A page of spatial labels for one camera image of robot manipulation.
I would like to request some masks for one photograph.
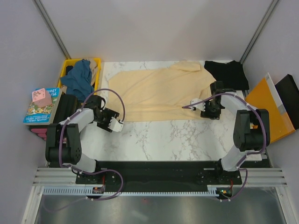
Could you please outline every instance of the black cloth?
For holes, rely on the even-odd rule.
[[[299,129],[299,90],[293,76],[287,75],[275,88],[295,129]]]
[[[228,63],[205,62],[205,69],[208,70],[217,81],[222,81],[224,88],[234,90],[249,90],[248,80],[240,62]]]
[[[69,73],[70,70],[73,69],[73,66],[72,65],[69,65],[65,68],[65,75],[67,76],[67,73]]]

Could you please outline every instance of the cable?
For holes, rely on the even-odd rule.
[[[43,207],[47,212],[49,212],[49,213],[55,213],[55,212],[61,211],[61,210],[63,210],[63,209],[66,209],[67,207],[70,207],[71,205],[73,205],[73,204],[75,204],[75,203],[77,203],[77,202],[83,201],[83,200],[85,200],[85,199],[86,199],[86,197],[81,197],[81,198],[79,198],[79,199],[77,199],[77,200],[75,200],[75,201],[73,201],[73,202],[67,204],[66,206],[63,206],[63,207],[61,207],[61,208],[59,208],[59,209],[51,210],[51,209],[48,209],[48,208],[45,206],[45,197],[43,197],[43,199],[42,199],[42,207]]]
[[[104,89],[98,89],[98,90],[92,92],[92,93],[89,94],[88,97],[86,97],[86,99],[84,100],[81,109],[83,110],[83,108],[84,108],[85,104],[87,103],[88,99],[89,99],[93,94],[95,94],[96,92],[99,92],[99,91],[110,91],[110,92],[113,92],[113,93],[120,99],[120,101],[121,101],[121,105],[122,105],[122,109],[123,109],[123,115],[122,115],[122,120],[121,120],[121,122],[123,123],[124,120],[125,120],[125,116],[126,116],[125,104],[123,103],[122,98],[120,97],[120,95],[119,95],[117,92],[115,92],[114,90],[104,88]]]
[[[79,198],[79,199],[77,199],[77,200],[75,200],[75,201],[73,201],[73,202],[67,204],[66,206],[64,206],[64,207],[62,207],[62,208],[55,209],[55,210],[50,210],[50,209],[46,208],[46,206],[44,205],[44,200],[45,200],[45,199],[43,198],[42,206],[43,206],[43,208],[44,208],[47,212],[49,212],[49,213],[55,213],[55,212],[61,211],[61,210],[65,209],[65,208],[67,208],[67,207],[69,207],[69,206],[71,206],[71,205],[73,205],[73,204],[75,204],[75,203],[77,203],[77,202],[80,202],[80,201],[82,201],[82,200],[84,200],[84,199],[89,199],[89,200],[91,200],[91,201],[105,201],[105,200],[109,200],[109,199],[112,199],[112,198],[117,197],[117,195],[118,195],[118,194],[120,193],[120,191],[122,190],[122,187],[123,187],[123,178],[122,178],[122,175],[121,175],[118,171],[116,171],[116,170],[114,170],[114,169],[105,169],[105,170],[98,171],[98,172],[95,172],[95,173],[85,172],[85,171],[82,171],[82,170],[79,170],[79,169],[76,169],[76,168],[73,168],[73,169],[76,170],[76,171],[78,171],[78,172],[83,172],[83,173],[85,173],[85,174],[87,174],[87,175],[98,175],[98,174],[102,174],[102,173],[105,173],[105,172],[114,172],[114,173],[116,173],[118,176],[120,176],[120,178],[121,178],[121,187],[118,189],[118,191],[117,191],[115,194],[113,194],[113,195],[111,195],[111,196],[104,197],[104,198],[102,198],[102,197],[101,197],[101,198],[82,197],[82,198]]]
[[[76,169],[76,168],[73,168],[73,169],[76,170],[76,171],[78,171],[78,172],[83,172],[84,174],[87,174],[87,175],[98,175],[98,174],[102,174],[102,173],[105,173],[105,172],[114,172],[118,176],[120,176],[120,178],[121,178],[121,187],[118,189],[118,191],[115,194],[113,194],[113,195],[111,195],[109,197],[94,199],[94,201],[105,201],[105,200],[108,200],[108,199],[115,198],[118,195],[118,193],[120,193],[120,191],[121,191],[121,189],[123,187],[123,178],[122,178],[122,175],[118,171],[116,171],[114,169],[105,169],[105,170],[101,170],[101,171],[98,171],[98,172],[95,172],[95,173],[85,172],[85,171],[82,171],[82,170],[79,170],[79,169]]]
[[[231,191],[232,191],[232,193],[231,193],[231,197],[234,195],[234,190],[233,189],[231,189]],[[228,199],[230,199],[231,197],[228,197],[228,196],[226,196],[225,194],[223,194],[223,193],[221,193],[221,195],[223,195],[224,197],[226,197],[226,198],[228,198]]]
[[[126,116],[126,109],[125,109],[125,105],[123,103],[123,100],[122,98],[120,97],[120,95],[115,92],[114,90],[111,90],[111,89],[98,89],[94,92],[92,92],[91,94],[88,95],[88,97],[84,100],[83,104],[82,104],[82,107],[81,107],[81,110],[83,110],[85,104],[87,103],[88,99],[93,95],[95,94],[96,92],[99,92],[99,91],[111,91],[113,92],[121,101],[121,104],[122,104],[122,108],[123,108],[123,116],[122,116],[122,120],[121,122],[124,122],[125,120],[125,116]],[[63,139],[64,139],[64,130],[66,128],[66,125],[74,118],[76,117],[78,114],[80,114],[81,111],[77,111],[75,112],[73,115],[71,115],[64,123],[64,125],[62,126],[62,129],[61,129],[61,133],[60,133],[60,139],[59,139],[59,149],[58,149],[58,160],[59,160],[59,166],[61,168],[68,168],[68,167],[71,167],[71,165],[63,165],[62,163],[62,144],[63,144]]]
[[[261,148],[261,150],[257,151],[257,152],[249,152],[247,154],[245,154],[240,160],[239,162],[237,162],[237,167],[240,166],[240,164],[242,164],[242,162],[246,159],[246,157],[248,155],[254,155],[254,154],[262,154],[265,150],[266,150],[266,144],[267,144],[267,136],[266,136],[266,130],[265,130],[265,127],[263,125],[263,121],[260,117],[260,115],[249,105],[247,104],[247,102],[245,100],[243,100],[241,97],[235,95],[235,94],[232,94],[232,93],[228,93],[228,92],[223,92],[223,93],[218,93],[218,94],[215,94],[211,97],[208,97],[202,101],[199,101],[197,103],[194,103],[194,104],[190,104],[190,105],[186,105],[186,106],[183,106],[182,108],[183,109],[190,109],[190,106],[195,106],[195,105],[198,105],[198,104],[201,104],[201,103],[204,103],[208,100],[211,100],[215,97],[218,97],[218,96],[222,96],[222,95],[227,95],[227,96],[232,96],[232,97],[235,97],[237,98],[238,100],[240,100],[248,109],[250,109],[255,115],[256,115],[256,118],[258,119],[258,122],[260,123],[260,126],[261,126],[261,129],[262,129],[262,133],[263,133],[263,146]]]
[[[75,171],[73,169],[71,169],[71,172],[75,175],[78,175],[78,172],[75,173]]]
[[[248,179],[248,170],[246,168],[241,168],[239,169],[239,171],[245,171],[246,172],[246,175],[245,175],[245,180],[243,182],[243,185],[241,186],[240,190],[238,191],[238,193],[236,193],[235,195],[231,196],[229,198],[229,200],[233,199],[233,198],[236,198],[245,188],[245,185],[247,183],[247,179]]]
[[[228,191],[230,191],[231,189],[233,189],[233,185],[234,185],[234,182],[232,179],[230,179],[230,188],[228,189]]]
[[[87,96],[87,98],[85,99],[85,101],[83,102],[83,104],[82,104],[81,111],[84,109],[84,106],[85,106],[85,104],[87,103],[88,99],[89,99],[93,94],[95,94],[96,92],[99,92],[99,91],[111,91],[111,92],[113,92],[113,93],[120,99],[121,104],[122,104],[122,108],[123,108],[123,116],[122,116],[121,123],[123,123],[124,120],[125,120],[125,116],[126,116],[125,105],[124,105],[123,100],[122,100],[122,98],[120,97],[120,95],[119,95],[117,92],[115,92],[114,90],[111,90],[111,89],[106,89],[106,88],[105,88],[105,89],[98,89],[98,90],[92,92],[91,94],[89,94],[89,95]],[[59,160],[59,166],[60,166],[61,168],[69,168],[69,167],[71,167],[71,165],[67,165],[67,166],[65,166],[65,165],[63,165],[63,163],[62,163],[62,145],[63,145],[63,138],[64,138],[64,130],[65,130],[65,127],[66,127],[66,125],[67,125],[67,124],[68,124],[74,117],[76,117],[78,114],[80,114],[81,111],[77,111],[77,112],[75,112],[73,115],[71,115],[71,116],[65,121],[64,125],[62,126],[61,133],[60,133],[60,139],[59,139],[59,148],[58,148],[58,160]],[[114,173],[116,173],[118,176],[120,176],[120,178],[121,178],[121,187],[118,189],[118,191],[117,191],[115,194],[113,194],[113,195],[111,195],[111,196],[109,196],[109,197],[105,197],[105,198],[97,198],[97,199],[94,199],[94,198],[91,198],[91,199],[90,199],[90,198],[88,198],[88,199],[90,199],[91,201],[104,201],[104,200],[109,200],[109,199],[115,198],[115,197],[120,193],[120,191],[122,190],[122,187],[123,187],[123,178],[122,178],[122,175],[121,175],[118,171],[116,171],[116,170],[113,170],[113,169],[106,169],[106,170],[98,171],[98,172],[95,172],[95,173],[89,173],[89,172],[85,172],[85,171],[82,171],[82,170],[79,170],[79,169],[76,169],[76,168],[72,168],[72,172],[73,172],[74,174],[76,174],[76,173],[73,171],[73,169],[76,170],[76,171],[78,171],[78,172],[80,172],[80,173],[84,173],[84,174],[87,174],[87,175],[98,175],[98,174],[102,174],[102,173],[105,173],[105,172],[114,172]],[[81,201],[81,200],[83,200],[83,199],[86,199],[86,198],[85,198],[85,197],[84,197],[84,198],[80,198],[80,199],[75,200],[75,201],[73,201],[72,203],[70,203],[70,204],[68,204],[68,205],[66,205],[66,206],[64,206],[64,207],[62,207],[62,208],[60,208],[60,209],[56,209],[56,210],[49,210],[49,209],[47,209],[47,208],[44,206],[44,199],[43,199],[43,207],[44,207],[44,209],[45,209],[47,212],[53,213],[53,212],[61,211],[61,210],[65,209],[65,208],[67,208],[67,207],[73,205],[74,203],[77,203],[77,202],[79,202],[79,201]]]
[[[183,109],[190,109],[190,106],[195,106],[195,105],[198,105],[198,104],[201,104],[201,103],[204,103],[208,100],[211,100],[217,96],[222,96],[222,95],[227,95],[227,96],[232,96],[232,97],[235,97],[237,98],[238,100],[240,100],[247,108],[249,108],[255,115],[256,115],[256,118],[258,119],[258,122],[260,123],[260,126],[261,126],[261,129],[262,129],[262,133],[263,133],[263,146],[261,148],[261,150],[257,151],[257,152],[249,152],[247,154],[245,154],[238,162],[237,162],[237,168],[240,167],[240,165],[243,163],[243,161],[246,159],[246,157],[248,155],[254,155],[254,154],[262,154],[265,150],[266,150],[266,144],[267,144],[267,135],[266,135],[266,130],[265,130],[265,127],[263,125],[263,121],[262,121],[262,118],[260,117],[260,115],[249,105],[247,104],[247,102],[245,100],[243,100],[241,97],[235,95],[235,94],[232,94],[232,93],[228,93],[228,92],[223,92],[223,93],[218,93],[218,94],[215,94],[211,97],[208,97],[202,101],[199,101],[197,103],[194,103],[194,104],[190,104],[190,105],[186,105],[186,106],[183,106],[182,108]],[[246,176],[245,176],[245,180],[244,180],[244,183],[243,185],[241,186],[241,189],[238,193],[236,193],[236,195],[232,196],[230,199],[224,199],[224,200],[231,200],[235,197],[237,197],[244,189],[245,187],[245,184],[247,182],[247,178],[248,178],[248,170],[246,168],[239,168],[238,169],[239,171],[245,171],[246,172]]]

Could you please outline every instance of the beige cloth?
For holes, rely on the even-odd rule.
[[[170,68],[119,72],[109,88],[122,97],[126,122],[200,119],[198,111],[182,109],[193,98],[211,96],[213,76],[199,62],[181,61]],[[111,92],[107,108],[120,113],[119,99]]]
[[[95,62],[94,59],[88,58],[86,60],[90,61],[89,67],[90,67],[90,70],[92,71],[92,81],[91,81],[90,84],[93,85],[95,83],[95,79],[97,77],[96,75],[97,75],[97,72],[98,72],[99,68],[98,68],[98,65],[97,65],[97,63]]]

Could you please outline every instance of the book cover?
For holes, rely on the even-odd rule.
[[[61,97],[61,90],[60,88],[46,88],[46,91],[51,95],[52,104],[40,108],[31,101],[23,120],[25,125],[48,125],[53,122]]]
[[[270,143],[295,132],[269,73],[257,84],[245,100],[251,105],[266,109],[269,112]]]

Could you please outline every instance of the pink box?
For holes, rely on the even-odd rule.
[[[38,107],[44,107],[52,104],[51,94],[42,88],[32,92],[32,102]]]

